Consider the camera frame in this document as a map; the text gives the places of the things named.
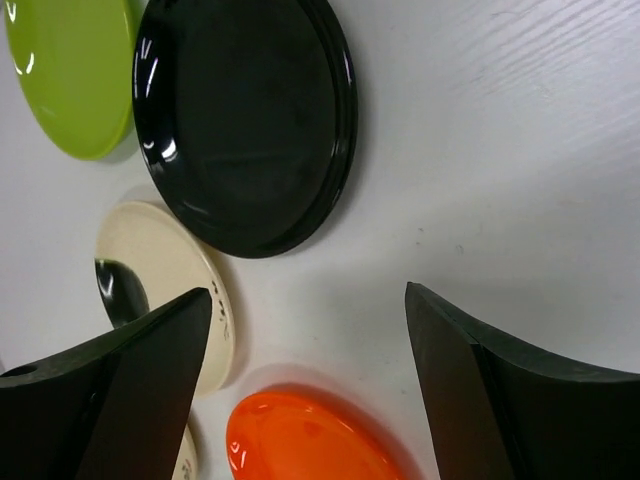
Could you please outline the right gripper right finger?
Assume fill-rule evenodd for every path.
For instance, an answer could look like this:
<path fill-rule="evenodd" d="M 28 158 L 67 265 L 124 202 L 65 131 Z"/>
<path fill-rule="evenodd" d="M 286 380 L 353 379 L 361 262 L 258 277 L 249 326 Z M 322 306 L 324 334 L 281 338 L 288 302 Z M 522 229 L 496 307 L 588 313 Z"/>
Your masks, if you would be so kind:
<path fill-rule="evenodd" d="M 484 323 L 418 283 L 413 357 L 444 479 L 635 479 L 639 377 Z"/>

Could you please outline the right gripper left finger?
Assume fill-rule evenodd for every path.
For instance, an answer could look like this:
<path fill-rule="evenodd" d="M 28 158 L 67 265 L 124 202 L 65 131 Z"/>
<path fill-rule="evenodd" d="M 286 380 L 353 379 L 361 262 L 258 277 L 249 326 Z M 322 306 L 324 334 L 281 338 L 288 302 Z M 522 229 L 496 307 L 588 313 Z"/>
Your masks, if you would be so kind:
<path fill-rule="evenodd" d="M 194 288 L 1 376 L 4 479 L 169 479 L 211 323 Z"/>

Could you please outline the cream plate small flowers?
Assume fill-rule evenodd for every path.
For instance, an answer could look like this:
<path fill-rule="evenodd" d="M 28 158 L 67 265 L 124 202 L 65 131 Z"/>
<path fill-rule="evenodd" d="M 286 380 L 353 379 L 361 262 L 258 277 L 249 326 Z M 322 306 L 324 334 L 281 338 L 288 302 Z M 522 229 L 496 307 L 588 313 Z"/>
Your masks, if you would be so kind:
<path fill-rule="evenodd" d="M 186 426 L 180 443 L 172 480 L 197 480 L 198 472 L 199 466 L 195 442 L 189 426 Z"/>

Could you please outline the cream plate black patch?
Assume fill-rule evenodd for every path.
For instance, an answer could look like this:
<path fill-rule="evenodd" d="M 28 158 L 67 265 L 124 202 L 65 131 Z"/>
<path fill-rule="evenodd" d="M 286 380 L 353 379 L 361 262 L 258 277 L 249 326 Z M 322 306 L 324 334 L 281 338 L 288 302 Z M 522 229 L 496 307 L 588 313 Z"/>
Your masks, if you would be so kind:
<path fill-rule="evenodd" d="M 202 287 L 211 295 L 211 325 L 195 394 L 211 394 L 227 383 L 235 355 L 236 332 L 229 295 L 201 243 L 165 209 L 143 201 L 113 208 L 100 227 L 95 258 L 131 269 L 154 310 Z"/>

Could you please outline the orange plate left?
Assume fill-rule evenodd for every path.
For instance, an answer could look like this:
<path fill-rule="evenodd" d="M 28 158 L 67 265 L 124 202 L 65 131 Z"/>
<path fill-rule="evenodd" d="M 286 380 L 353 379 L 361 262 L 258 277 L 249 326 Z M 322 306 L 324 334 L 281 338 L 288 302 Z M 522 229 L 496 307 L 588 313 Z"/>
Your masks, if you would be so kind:
<path fill-rule="evenodd" d="M 226 427 L 235 479 L 406 479 L 374 432 L 314 395 L 263 390 L 241 400 Z"/>

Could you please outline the green plate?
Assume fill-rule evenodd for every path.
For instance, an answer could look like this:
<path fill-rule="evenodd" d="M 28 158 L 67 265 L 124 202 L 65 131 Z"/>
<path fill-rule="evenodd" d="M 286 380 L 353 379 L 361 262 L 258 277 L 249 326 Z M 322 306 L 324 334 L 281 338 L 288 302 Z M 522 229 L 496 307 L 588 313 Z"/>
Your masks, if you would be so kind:
<path fill-rule="evenodd" d="M 66 154 L 98 160 L 131 124 L 139 18 L 130 1 L 6 1 L 9 51 L 24 97 Z"/>

